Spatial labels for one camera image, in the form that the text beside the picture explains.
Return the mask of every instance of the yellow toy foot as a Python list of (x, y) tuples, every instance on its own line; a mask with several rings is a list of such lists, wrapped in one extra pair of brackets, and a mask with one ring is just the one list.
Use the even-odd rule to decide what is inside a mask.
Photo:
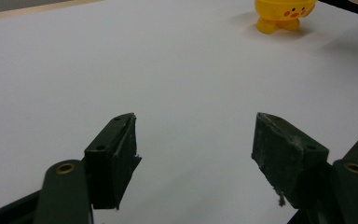
[(257, 21), (257, 29), (263, 34), (270, 35), (274, 33), (276, 28), (274, 21), (264, 20), (263, 18), (259, 18)]
[(277, 26), (288, 31), (297, 31), (300, 28), (300, 21), (277, 21)]

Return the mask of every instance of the cartoon face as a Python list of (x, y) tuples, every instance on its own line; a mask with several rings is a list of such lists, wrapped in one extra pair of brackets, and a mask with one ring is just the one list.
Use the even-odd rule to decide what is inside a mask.
[(308, 16), (316, 0), (255, 0), (255, 10), (266, 20), (290, 21)]

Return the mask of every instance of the white surface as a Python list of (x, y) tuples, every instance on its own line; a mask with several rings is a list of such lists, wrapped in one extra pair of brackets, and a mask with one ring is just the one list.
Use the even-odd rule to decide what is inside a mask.
[(0, 207), (117, 115), (144, 158), (95, 223), (286, 223), (251, 160), (255, 114), (340, 159), (358, 139), (358, 15), (317, 4), (262, 35), (253, 2), (116, 0), (0, 20)]

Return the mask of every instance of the yellow toy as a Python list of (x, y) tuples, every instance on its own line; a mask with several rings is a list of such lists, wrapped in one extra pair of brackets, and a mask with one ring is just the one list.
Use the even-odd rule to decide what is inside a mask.
[(255, 0), (255, 10), (260, 18), (257, 29), (264, 34), (272, 34), (282, 28), (297, 31), (298, 18), (308, 16), (317, 0)]

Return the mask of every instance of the yellow animal-shaped container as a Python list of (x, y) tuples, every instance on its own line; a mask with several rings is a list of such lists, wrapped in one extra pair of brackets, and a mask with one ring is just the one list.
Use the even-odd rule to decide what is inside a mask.
[(255, 0), (255, 11), (260, 16), (257, 29), (272, 34), (276, 29), (299, 29), (298, 18), (308, 16), (317, 0)]

